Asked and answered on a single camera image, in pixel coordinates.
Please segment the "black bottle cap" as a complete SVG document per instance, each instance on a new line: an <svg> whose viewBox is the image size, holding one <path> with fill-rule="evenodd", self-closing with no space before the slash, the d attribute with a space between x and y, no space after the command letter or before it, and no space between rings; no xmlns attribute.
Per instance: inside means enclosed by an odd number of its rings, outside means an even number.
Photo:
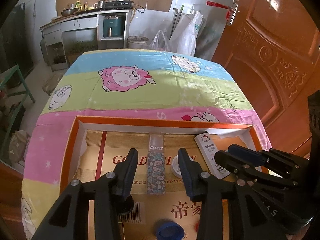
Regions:
<svg viewBox="0 0 320 240"><path fill-rule="evenodd" d="M117 207L117 215L124 216L128 215L132 212L133 208L135 207L135 202L133 200L133 197L129 195L125 199L121 199L118 201L118 207Z"/></svg>

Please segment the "Hello Kitty white lighter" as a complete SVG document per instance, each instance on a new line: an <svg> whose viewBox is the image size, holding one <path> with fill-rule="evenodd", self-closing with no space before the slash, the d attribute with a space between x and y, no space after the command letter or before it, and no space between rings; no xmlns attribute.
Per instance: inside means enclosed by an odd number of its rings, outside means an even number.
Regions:
<svg viewBox="0 0 320 240"><path fill-rule="evenodd" d="M217 179L223 179L230 175L224 167L218 165L215 162L215 153L218 151L217 146L212 141L210 134L208 132L198 134L194 138L206 165L212 175Z"/></svg>

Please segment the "white QR bottle cap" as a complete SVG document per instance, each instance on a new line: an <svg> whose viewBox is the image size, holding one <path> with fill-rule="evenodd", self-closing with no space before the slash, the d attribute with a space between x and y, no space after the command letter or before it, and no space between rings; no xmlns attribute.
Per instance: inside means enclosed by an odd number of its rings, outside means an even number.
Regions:
<svg viewBox="0 0 320 240"><path fill-rule="evenodd" d="M182 174L181 174L180 167L179 167L179 164L178 164L178 155L176 155L172 160L171 172L177 178L182 178Z"/></svg>

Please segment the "blue bottle cap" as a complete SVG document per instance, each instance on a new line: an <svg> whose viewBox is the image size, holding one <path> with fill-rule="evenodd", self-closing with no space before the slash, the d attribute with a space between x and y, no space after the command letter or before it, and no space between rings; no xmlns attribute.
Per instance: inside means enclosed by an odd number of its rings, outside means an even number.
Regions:
<svg viewBox="0 0 320 240"><path fill-rule="evenodd" d="M159 220L154 226L154 234L159 240L182 240L184 229L170 220Z"/></svg>

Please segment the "floral transparent lighter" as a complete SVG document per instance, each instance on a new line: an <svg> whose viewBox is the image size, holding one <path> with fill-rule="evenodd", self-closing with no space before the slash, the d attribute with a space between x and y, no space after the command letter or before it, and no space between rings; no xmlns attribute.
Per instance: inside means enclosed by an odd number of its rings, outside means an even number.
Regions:
<svg viewBox="0 0 320 240"><path fill-rule="evenodd" d="M162 134L149 134L147 155L147 194L165 194L165 155Z"/></svg>

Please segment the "red bottle cap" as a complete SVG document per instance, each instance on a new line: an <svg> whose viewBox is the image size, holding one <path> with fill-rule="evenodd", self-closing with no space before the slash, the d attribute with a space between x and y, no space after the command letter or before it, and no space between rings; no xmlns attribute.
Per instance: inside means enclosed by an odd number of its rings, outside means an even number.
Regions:
<svg viewBox="0 0 320 240"><path fill-rule="evenodd" d="M196 231L196 232L198 232L198 231L199 231L199 226L200 226L200 223L199 223L199 222L197 222L197 223L196 223L196 225L195 225L195 231Z"/></svg>

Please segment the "orange white cardboard tray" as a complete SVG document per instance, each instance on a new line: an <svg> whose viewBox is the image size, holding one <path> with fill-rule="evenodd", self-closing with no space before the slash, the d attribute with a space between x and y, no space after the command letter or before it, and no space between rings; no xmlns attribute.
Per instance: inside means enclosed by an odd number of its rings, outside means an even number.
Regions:
<svg viewBox="0 0 320 240"><path fill-rule="evenodd" d="M208 170L195 141L199 134L211 140L216 150L231 144L262 148L252 125L77 116L63 157L60 189L73 179L88 182L113 171L134 148L138 153L131 188L135 205L119 218L123 237L155 239L156 224L167 219L183 228L184 239L195 239L201 204L188 198L172 167L177 164L178 150L185 148L204 171Z"/></svg>

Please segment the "brown wooden door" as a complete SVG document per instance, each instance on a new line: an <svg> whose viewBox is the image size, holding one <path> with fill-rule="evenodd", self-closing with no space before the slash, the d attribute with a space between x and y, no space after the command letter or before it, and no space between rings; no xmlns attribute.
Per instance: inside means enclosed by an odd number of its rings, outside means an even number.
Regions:
<svg viewBox="0 0 320 240"><path fill-rule="evenodd" d="M236 0L212 60L236 81L273 148L310 152L308 96L319 90L319 29L299 0Z"/></svg>

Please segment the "white plastic bag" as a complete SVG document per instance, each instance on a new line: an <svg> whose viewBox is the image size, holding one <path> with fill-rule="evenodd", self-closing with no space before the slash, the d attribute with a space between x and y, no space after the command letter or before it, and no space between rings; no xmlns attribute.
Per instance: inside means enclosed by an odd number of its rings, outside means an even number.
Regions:
<svg viewBox="0 0 320 240"><path fill-rule="evenodd" d="M203 15L199 11L183 14L171 38L158 31L148 49L194 56L196 40L202 25Z"/></svg>

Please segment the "green metal stool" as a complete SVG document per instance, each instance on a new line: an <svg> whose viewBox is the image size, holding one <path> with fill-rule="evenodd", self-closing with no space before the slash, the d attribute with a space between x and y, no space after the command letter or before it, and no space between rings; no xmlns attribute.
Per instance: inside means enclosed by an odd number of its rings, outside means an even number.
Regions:
<svg viewBox="0 0 320 240"><path fill-rule="evenodd" d="M2 144L1 144L1 155L3 155L4 152L4 148L7 144L7 141L9 140L9 135L11 132L11 129L13 127L13 124L17 118L17 115L20 111L20 109L23 106L23 103L25 102L25 100L27 99L27 97L29 97L31 99L31 101L33 103L36 102L35 98L33 97L23 75L22 72L20 70L19 65L15 65L13 67L11 67L10 69L6 70L5 72L1 73L1 90L3 90L6 87L7 82L12 78L12 76L17 73L18 77L20 78L20 82L24 87L24 90L22 91L18 91L18 92L13 92L13 93L9 93L7 95L7 97L13 97L13 96L20 96L20 95L24 95L23 99L20 101L20 103L18 104L18 106L15 108L15 110L13 111L12 114L9 114L9 126L7 128L6 134L4 136L4 139L2 140Z"/></svg>

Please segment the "black refrigerator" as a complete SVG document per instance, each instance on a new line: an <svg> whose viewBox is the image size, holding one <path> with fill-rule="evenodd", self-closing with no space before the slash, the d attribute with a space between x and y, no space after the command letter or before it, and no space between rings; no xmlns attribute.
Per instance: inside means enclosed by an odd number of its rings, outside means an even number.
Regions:
<svg viewBox="0 0 320 240"><path fill-rule="evenodd" d="M15 6L1 27L1 72L15 65L23 77L34 66L25 31L25 3Z"/></svg>

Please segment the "white kitchen counter cabinet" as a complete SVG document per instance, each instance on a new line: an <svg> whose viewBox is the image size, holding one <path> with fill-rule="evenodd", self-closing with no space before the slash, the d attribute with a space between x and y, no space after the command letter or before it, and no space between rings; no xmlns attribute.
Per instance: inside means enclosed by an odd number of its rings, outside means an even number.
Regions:
<svg viewBox="0 0 320 240"><path fill-rule="evenodd" d="M132 9L98 10L62 17L40 27L45 45L43 56L52 71L68 69L84 52L127 47ZM121 34L114 36L105 20L122 20Z"/></svg>

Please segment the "teal air fryer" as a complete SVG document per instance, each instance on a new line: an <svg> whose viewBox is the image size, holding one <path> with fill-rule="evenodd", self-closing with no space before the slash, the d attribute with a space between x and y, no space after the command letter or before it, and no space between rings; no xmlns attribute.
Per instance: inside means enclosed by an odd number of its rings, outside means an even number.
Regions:
<svg viewBox="0 0 320 240"><path fill-rule="evenodd" d="M124 16L108 15L103 20L103 37L120 37L124 32Z"/></svg>

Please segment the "metal wok pan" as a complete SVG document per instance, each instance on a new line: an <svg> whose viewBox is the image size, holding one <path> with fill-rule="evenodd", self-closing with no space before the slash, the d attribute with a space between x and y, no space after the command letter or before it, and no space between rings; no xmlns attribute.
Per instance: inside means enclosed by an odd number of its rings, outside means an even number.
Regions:
<svg viewBox="0 0 320 240"><path fill-rule="evenodd" d="M61 16L62 17L68 17L71 15L74 15L77 11L79 11L79 8L69 8L69 9L65 9L61 12Z"/></svg>

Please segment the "black gas stove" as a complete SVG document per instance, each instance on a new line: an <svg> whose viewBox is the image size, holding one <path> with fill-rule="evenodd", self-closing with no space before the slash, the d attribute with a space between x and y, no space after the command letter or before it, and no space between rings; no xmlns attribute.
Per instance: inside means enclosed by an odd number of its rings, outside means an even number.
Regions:
<svg viewBox="0 0 320 240"><path fill-rule="evenodd" d="M108 0L103 3L103 9L106 10L120 10L131 9L134 2L132 0Z"/></svg>

